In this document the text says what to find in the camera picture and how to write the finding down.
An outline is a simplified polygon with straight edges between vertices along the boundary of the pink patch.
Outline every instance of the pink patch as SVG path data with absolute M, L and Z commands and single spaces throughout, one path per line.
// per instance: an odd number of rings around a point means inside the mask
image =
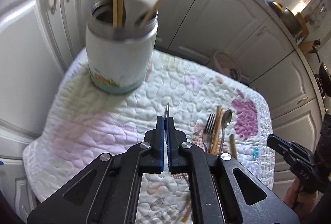
M 185 77 L 185 82 L 187 87 L 194 91 L 199 91 L 202 87 L 202 83 L 197 77 Z
M 242 99 L 245 98 L 244 94 L 240 90 L 236 89 L 236 92 L 237 92 L 239 97 L 241 97 Z
M 220 77 L 220 76 L 216 76 L 215 79 L 216 79 L 216 81 L 217 81 L 219 84 L 223 84 L 223 79 L 222 79 L 222 77 Z
M 138 132 L 113 119 L 109 113 L 95 113 L 67 121 L 54 133 L 54 154 L 83 169 L 104 152 L 121 154 L 139 143 Z
M 237 91 L 238 95 L 243 98 L 243 94 Z M 246 140 L 251 136 L 256 136 L 259 131 L 258 113 L 256 107 L 251 100 L 243 101 L 235 99 L 231 102 L 231 106 L 236 110 L 237 123 L 234 126 L 236 134 Z

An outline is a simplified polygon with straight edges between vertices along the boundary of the cabinet drawer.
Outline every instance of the cabinet drawer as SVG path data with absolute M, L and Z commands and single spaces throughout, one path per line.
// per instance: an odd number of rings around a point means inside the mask
M 267 101 L 271 119 L 316 98 L 309 75 L 296 51 L 250 84 Z
M 5 158 L 22 158 L 23 150 L 34 140 L 33 136 L 20 134 L 9 129 L 0 128 L 0 156 Z
M 272 120 L 275 135 L 285 141 L 294 141 L 314 152 L 320 137 L 322 117 L 316 99 Z M 289 165 L 276 153 L 275 172 L 288 170 Z
M 37 199 L 29 185 L 21 160 L 2 159 L 0 190 L 17 215 L 26 222 L 29 213 L 37 206 Z
M 281 200 L 284 200 L 286 192 L 292 185 L 294 179 L 282 182 L 274 182 L 272 192 L 275 193 Z
M 248 82 L 264 74 L 294 50 L 282 30 L 268 18 L 232 54 Z

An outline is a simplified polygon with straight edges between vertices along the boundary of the metal screw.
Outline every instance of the metal screw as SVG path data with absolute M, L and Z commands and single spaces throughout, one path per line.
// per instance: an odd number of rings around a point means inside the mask
M 183 142 L 182 143 L 182 148 L 188 149 L 188 148 L 191 148 L 191 146 L 192 146 L 192 144 L 190 142 Z
M 148 142 L 142 142 L 142 143 L 140 143 L 140 147 L 143 148 L 143 149 L 147 149 L 150 146 L 151 146 L 151 144 L 148 143 Z
M 100 156 L 100 160 L 102 160 L 102 161 L 110 160 L 110 154 L 108 154 L 108 153 L 103 153 L 103 154 Z
M 231 155 L 229 153 L 222 153 L 221 158 L 223 160 L 231 160 Z

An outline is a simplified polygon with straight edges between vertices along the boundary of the pot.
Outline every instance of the pot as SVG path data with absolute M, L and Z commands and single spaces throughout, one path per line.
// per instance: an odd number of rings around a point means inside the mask
M 276 2 L 268 2 L 269 6 L 279 16 L 282 22 L 292 35 L 297 35 L 302 31 L 302 26 L 299 20 L 288 8 L 284 8 L 281 4 Z
M 279 18 L 282 20 L 282 22 L 285 24 L 285 26 L 292 35 L 297 35 L 298 33 L 300 33 L 300 31 L 302 31 L 302 26 L 299 20 L 288 8 L 284 9 L 283 13 Z

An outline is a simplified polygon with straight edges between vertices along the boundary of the finger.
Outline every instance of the finger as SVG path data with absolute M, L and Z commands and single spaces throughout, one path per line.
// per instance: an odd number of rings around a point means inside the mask
M 296 177 L 291 185 L 292 191 L 296 193 L 299 192 L 300 186 L 301 186 L 300 179 Z
M 293 207 L 294 202 L 297 200 L 300 185 L 300 180 L 295 178 L 291 187 L 287 190 L 284 203 L 286 203 L 291 208 Z
M 317 192 L 314 193 L 306 193 L 306 192 L 300 192 L 297 196 L 297 202 L 304 204 L 304 205 L 310 205 L 314 206 L 315 201 L 317 198 Z
M 292 200 L 290 199 L 290 197 L 291 197 L 290 190 L 291 190 L 291 188 L 287 189 L 287 192 L 286 192 L 286 195 L 285 195 L 285 198 L 284 198 L 284 203 L 286 203 L 289 207 L 292 207 L 293 203 L 292 203 Z

